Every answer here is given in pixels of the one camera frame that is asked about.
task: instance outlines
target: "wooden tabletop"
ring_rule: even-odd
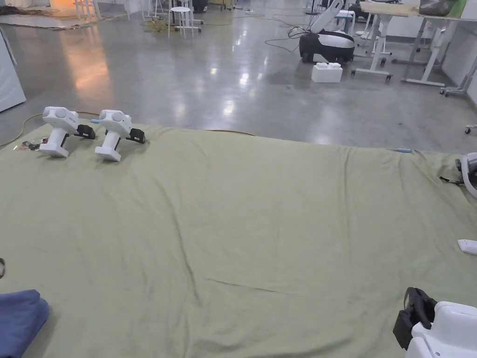
[[[451,21],[470,21],[476,22],[477,19],[461,19],[450,16],[430,16],[419,13],[419,5],[409,4],[386,4],[384,2],[361,1],[361,9],[371,14],[393,15],[393,16],[419,16],[427,19],[442,19]]]
[[[386,14],[395,16],[419,16],[419,5],[386,4],[384,2],[360,2],[361,9],[371,14]]]

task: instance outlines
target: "small packet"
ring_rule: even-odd
[[[13,150],[38,150],[40,149],[40,144],[48,143],[48,137],[43,137],[41,139],[34,140],[25,140],[21,145],[15,146]]]

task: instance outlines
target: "white box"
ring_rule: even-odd
[[[339,63],[320,63],[313,66],[311,79],[314,82],[339,82],[343,69]]]

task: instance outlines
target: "polished gray floor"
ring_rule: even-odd
[[[308,23],[301,0],[252,0],[253,14]],[[16,55],[27,101],[0,113],[0,142],[13,137],[27,117],[47,105],[77,111],[120,109],[134,122],[182,128],[221,128],[265,137],[360,147],[405,147],[452,153],[476,150],[477,138],[464,134],[476,121],[465,98],[444,98],[435,87],[399,81],[390,84],[351,67],[338,84],[311,81],[310,64],[298,51],[267,46],[285,38],[278,21],[250,18],[244,11],[219,11],[202,17],[209,24],[187,39],[167,32],[144,32],[140,16],[103,21],[77,30],[52,31],[4,26]],[[273,42],[293,49],[298,40]],[[388,44],[406,56],[409,46]],[[421,51],[419,56],[428,55]],[[414,74],[421,75],[422,68]],[[26,131],[42,125],[36,118]]]

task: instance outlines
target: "blue folded cloth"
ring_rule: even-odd
[[[0,295],[0,358],[21,358],[49,314],[36,290]]]

